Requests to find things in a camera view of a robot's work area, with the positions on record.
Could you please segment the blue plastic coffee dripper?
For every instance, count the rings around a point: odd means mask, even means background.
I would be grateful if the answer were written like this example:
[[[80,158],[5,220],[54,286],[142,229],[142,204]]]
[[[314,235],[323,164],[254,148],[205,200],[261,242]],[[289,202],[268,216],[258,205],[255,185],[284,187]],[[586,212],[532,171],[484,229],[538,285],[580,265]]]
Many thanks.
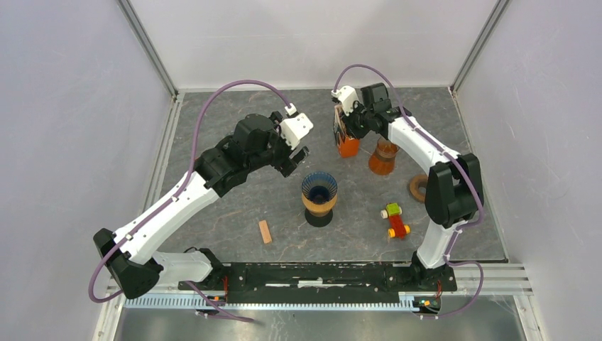
[[[315,204],[324,204],[334,199],[338,193],[338,184],[331,174],[317,171],[303,179],[301,190],[305,199]]]

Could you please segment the orange glass carafe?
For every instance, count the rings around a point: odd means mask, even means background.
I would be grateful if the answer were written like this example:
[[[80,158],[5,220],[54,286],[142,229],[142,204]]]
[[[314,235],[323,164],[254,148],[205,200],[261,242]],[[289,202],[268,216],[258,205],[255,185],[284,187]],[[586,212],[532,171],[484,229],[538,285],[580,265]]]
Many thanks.
[[[395,158],[399,147],[391,141],[380,137],[376,148],[368,160],[369,169],[376,175],[388,175],[395,168]]]

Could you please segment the light wooden ring holder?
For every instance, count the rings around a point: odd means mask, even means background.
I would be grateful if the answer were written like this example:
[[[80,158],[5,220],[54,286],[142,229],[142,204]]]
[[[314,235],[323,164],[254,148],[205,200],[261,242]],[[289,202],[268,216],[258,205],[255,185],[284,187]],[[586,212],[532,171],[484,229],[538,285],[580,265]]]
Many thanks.
[[[323,217],[332,211],[338,199],[338,195],[334,195],[331,199],[327,200],[323,203],[315,203],[310,199],[302,196],[302,202],[305,206],[305,209],[315,217]]]

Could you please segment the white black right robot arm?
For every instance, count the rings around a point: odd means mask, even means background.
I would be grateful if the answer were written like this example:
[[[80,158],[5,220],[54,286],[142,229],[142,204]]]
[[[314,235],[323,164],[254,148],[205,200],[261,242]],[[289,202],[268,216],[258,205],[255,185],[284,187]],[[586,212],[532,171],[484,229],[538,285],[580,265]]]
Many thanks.
[[[342,106],[342,121],[349,134],[356,139],[371,131],[381,135],[404,150],[427,174],[429,225],[412,256],[410,281],[420,290],[431,288],[448,269],[449,254],[462,229],[482,215],[479,159],[442,144],[403,105],[393,105],[383,83],[359,90],[346,85],[332,90],[332,97]]]

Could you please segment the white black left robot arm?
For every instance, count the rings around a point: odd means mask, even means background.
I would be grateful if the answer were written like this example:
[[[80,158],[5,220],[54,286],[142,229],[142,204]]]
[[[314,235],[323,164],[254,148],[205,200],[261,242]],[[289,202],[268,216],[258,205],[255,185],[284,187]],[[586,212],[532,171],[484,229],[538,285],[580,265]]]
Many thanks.
[[[93,241],[121,293],[134,299],[159,283],[181,281],[217,288],[223,271],[206,254],[159,252],[159,246],[192,216],[245,183],[250,173],[270,166],[288,177],[309,153],[300,142],[312,128],[305,114],[249,114],[203,151],[192,170],[142,215],[115,232],[100,229]]]

